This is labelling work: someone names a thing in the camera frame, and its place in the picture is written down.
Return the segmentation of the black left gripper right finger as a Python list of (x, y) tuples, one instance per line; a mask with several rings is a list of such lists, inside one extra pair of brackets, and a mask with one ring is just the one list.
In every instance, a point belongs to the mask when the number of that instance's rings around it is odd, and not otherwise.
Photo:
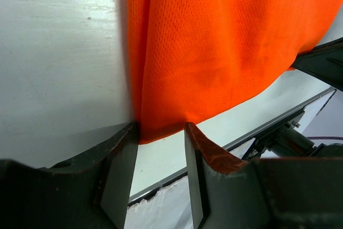
[(270, 228), (253, 165), (208, 139), (191, 122), (184, 127), (194, 228)]

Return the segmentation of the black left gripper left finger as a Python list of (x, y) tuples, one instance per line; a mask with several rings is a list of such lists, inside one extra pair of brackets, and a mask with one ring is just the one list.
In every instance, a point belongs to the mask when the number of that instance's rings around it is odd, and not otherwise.
[(1, 160), (1, 228), (123, 228), (139, 126), (50, 168)]

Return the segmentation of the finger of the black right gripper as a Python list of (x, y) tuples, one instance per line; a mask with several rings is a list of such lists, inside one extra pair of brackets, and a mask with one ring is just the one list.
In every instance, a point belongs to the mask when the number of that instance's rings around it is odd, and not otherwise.
[(319, 45), (298, 54), (292, 68), (311, 75), (342, 91), (343, 87), (342, 38)]

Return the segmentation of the orange t shirt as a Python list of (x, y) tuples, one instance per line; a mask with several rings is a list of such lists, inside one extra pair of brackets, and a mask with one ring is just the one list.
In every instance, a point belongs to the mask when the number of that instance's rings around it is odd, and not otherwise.
[(127, 0), (140, 143), (260, 94), (312, 50), (342, 0)]

